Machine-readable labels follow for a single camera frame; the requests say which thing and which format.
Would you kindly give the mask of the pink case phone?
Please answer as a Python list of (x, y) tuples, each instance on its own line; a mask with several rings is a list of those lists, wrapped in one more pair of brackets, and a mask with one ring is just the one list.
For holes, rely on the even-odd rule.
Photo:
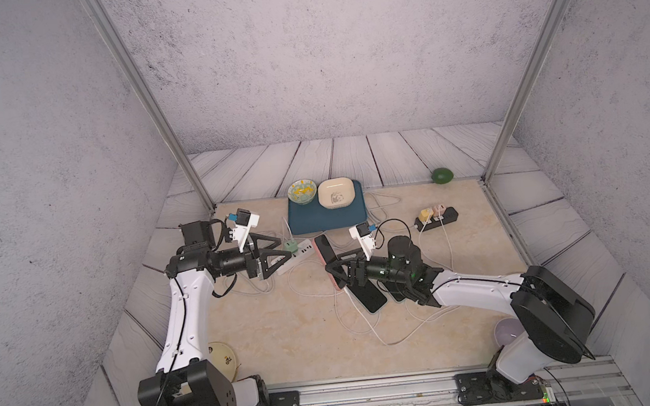
[(313, 239), (313, 244), (315, 245), (316, 251), (319, 254), (321, 260), (323, 261), (324, 268), (327, 265), (336, 265), (338, 266), (338, 259), (335, 251), (331, 247), (329, 239), (326, 235), (320, 235)]

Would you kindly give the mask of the black phone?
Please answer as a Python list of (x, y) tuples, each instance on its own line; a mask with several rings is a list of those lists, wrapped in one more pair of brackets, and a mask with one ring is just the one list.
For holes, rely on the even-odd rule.
[(368, 312), (376, 314), (385, 304), (387, 297), (376, 287), (373, 282), (368, 281), (365, 285), (347, 285), (346, 289), (361, 303)]

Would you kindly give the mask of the light green case phone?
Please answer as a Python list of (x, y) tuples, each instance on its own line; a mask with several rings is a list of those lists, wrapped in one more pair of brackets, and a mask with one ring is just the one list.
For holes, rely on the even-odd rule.
[(384, 281), (381, 283), (381, 286), (390, 294), (390, 296), (394, 299), (395, 302), (401, 303), (407, 299), (401, 287), (397, 283), (394, 284), (393, 282)]

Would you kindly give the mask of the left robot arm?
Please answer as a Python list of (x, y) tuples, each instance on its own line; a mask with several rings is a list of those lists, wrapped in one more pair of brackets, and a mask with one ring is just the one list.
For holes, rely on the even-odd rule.
[(292, 256), (279, 238), (253, 231), (259, 218), (240, 208), (220, 221), (218, 234), (211, 221), (182, 226), (184, 244), (165, 269), (172, 304), (166, 342), (155, 374), (139, 383), (141, 406), (274, 406), (260, 376), (232, 381), (208, 351), (208, 310), (221, 298), (216, 279), (268, 279)]

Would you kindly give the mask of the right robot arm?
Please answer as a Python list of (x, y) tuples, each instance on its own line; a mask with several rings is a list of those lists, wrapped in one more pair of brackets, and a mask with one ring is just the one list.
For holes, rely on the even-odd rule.
[(518, 319), (523, 333), (499, 349), (489, 365), (494, 380), (522, 384), (553, 362), (571, 365), (594, 357), (587, 346), (594, 308), (542, 266), (506, 276), (458, 274), (426, 264), (408, 236), (390, 239), (385, 257), (364, 249), (338, 254), (326, 242), (317, 248), (324, 268), (341, 288), (385, 286), (397, 301), (472, 307)]

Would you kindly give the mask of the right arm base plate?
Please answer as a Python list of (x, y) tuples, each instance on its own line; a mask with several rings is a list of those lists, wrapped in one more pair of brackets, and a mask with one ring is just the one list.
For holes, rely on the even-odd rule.
[(514, 384), (493, 371), (456, 374), (453, 379), (457, 400), (462, 406), (520, 403), (543, 399), (546, 394), (541, 380), (534, 376), (520, 384)]

